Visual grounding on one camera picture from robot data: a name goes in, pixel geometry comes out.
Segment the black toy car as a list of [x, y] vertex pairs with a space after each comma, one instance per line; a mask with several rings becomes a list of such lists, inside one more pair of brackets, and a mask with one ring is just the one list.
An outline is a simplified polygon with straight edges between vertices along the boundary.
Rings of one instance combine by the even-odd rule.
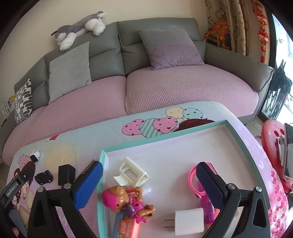
[[49, 170], [45, 170], [41, 173], [38, 173], [37, 175], [34, 176], [34, 178], [39, 185], [51, 183], [54, 179], [53, 175], [51, 174]]

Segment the black USB wall charger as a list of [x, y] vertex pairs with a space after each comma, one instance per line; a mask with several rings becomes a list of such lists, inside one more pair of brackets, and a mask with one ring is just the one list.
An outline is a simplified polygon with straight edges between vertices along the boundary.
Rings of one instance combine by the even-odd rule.
[[70, 164], [61, 165], [58, 168], [58, 185], [60, 187], [75, 181], [75, 168]]

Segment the pink smart watch band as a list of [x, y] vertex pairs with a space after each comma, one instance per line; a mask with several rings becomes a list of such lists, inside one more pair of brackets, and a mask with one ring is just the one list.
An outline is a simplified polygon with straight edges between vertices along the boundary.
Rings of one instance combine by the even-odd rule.
[[197, 178], [197, 165], [195, 165], [190, 171], [187, 176], [187, 183], [189, 185], [189, 188], [191, 189], [192, 193], [197, 196], [197, 198], [202, 199], [204, 196], [206, 196], [206, 192], [203, 189], [201, 183], [199, 182]]

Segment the white smart watch band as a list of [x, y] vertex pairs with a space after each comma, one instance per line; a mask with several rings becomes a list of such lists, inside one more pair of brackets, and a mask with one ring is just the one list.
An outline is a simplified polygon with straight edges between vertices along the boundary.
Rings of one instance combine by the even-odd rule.
[[40, 159], [40, 156], [41, 156], [41, 152], [36, 150], [29, 157], [33, 163], [37, 163]]

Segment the gold patterned lighter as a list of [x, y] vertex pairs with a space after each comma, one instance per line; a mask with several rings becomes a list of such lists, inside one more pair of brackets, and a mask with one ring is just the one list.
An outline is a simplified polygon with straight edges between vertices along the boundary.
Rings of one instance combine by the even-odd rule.
[[95, 160], [92, 160], [87, 166], [86, 168], [82, 171], [82, 174], [85, 174], [90, 168], [92, 165], [94, 165], [96, 163]]

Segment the purple pink mini fan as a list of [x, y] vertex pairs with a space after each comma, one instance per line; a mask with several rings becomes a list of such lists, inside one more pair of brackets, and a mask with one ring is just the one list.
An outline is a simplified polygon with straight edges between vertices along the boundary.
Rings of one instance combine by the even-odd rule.
[[215, 208], [207, 195], [201, 198], [201, 207], [204, 210], [205, 224], [212, 224], [218, 216], [220, 210]]

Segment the orange toy card pack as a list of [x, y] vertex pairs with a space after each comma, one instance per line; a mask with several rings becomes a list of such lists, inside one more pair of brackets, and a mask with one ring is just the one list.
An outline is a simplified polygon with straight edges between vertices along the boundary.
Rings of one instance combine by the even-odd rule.
[[117, 213], [115, 217], [112, 238], [138, 238], [140, 224], [136, 218], [129, 218], [125, 212]]

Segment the smartphone in white holder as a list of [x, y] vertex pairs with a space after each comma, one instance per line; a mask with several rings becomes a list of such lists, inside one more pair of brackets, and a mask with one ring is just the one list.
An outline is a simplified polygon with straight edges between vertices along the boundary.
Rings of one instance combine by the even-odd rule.
[[282, 166], [282, 176], [285, 180], [292, 180], [292, 126], [284, 124], [282, 133], [277, 137], [279, 159]]

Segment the light grey throw pillow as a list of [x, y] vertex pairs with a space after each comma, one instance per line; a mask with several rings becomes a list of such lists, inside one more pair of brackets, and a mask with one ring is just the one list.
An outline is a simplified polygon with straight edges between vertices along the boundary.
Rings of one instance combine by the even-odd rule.
[[49, 103], [92, 84], [89, 68], [89, 42], [51, 61], [49, 70]]

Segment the grey white plush husky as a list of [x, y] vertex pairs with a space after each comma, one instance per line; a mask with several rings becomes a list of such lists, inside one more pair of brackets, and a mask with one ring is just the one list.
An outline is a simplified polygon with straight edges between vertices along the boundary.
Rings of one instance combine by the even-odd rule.
[[60, 51], [66, 51], [71, 48], [76, 38], [80, 35], [87, 32], [92, 32], [94, 36], [101, 35], [106, 29], [106, 25], [102, 22], [104, 15], [104, 11], [90, 14], [73, 25], [59, 27], [51, 36], [55, 37]]

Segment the grey leather sofa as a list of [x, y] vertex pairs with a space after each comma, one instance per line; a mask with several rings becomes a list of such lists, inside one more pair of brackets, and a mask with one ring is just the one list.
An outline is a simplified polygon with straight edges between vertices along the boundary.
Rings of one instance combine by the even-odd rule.
[[[128, 76], [146, 67], [151, 68], [149, 57], [137, 33], [142, 28], [184, 29], [196, 46], [204, 65], [212, 65], [244, 80], [259, 101], [253, 114], [237, 117], [247, 123], [257, 115], [273, 76], [273, 69], [255, 59], [220, 48], [200, 40], [198, 23], [194, 18], [159, 17], [114, 22], [106, 26], [100, 36], [86, 33], [79, 36], [73, 46], [89, 42], [89, 68], [92, 82], [112, 76]], [[37, 61], [14, 85], [19, 90], [30, 78], [32, 82], [33, 112], [49, 105], [49, 64], [63, 52], [54, 49]]]

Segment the orange patterned bag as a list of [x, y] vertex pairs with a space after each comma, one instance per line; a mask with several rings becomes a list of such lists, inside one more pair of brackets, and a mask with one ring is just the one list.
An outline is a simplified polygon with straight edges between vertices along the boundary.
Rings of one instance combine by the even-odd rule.
[[204, 35], [203, 41], [212, 45], [231, 50], [231, 38], [228, 21], [218, 20]]

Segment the purple grey throw pillow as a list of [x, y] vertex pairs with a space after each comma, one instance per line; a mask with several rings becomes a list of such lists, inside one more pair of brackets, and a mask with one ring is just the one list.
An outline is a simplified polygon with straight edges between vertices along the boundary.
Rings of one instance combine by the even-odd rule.
[[204, 65], [200, 53], [184, 29], [139, 29], [137, 32], [153, 70]]

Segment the beige patterned curtain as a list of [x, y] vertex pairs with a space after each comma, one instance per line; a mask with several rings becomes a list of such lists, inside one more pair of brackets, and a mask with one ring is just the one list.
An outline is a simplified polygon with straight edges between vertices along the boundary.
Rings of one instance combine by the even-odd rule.
[[228, 21], [231, 51], [249, 56], [251, 26], [246, 1], [205, 1], [208, 26], [211, 28], [220, 19]]

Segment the white USB wall charger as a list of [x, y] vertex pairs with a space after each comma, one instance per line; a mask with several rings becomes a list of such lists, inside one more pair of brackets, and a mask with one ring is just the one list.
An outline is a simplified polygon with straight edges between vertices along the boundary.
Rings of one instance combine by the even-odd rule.
[[164, 226], [164, 228], [174, 229], [176, 236], [198, 234], [205, 229], [203, 208], [175, 211], [174, 219], [165, 221], [174, 222], [173, 226]]

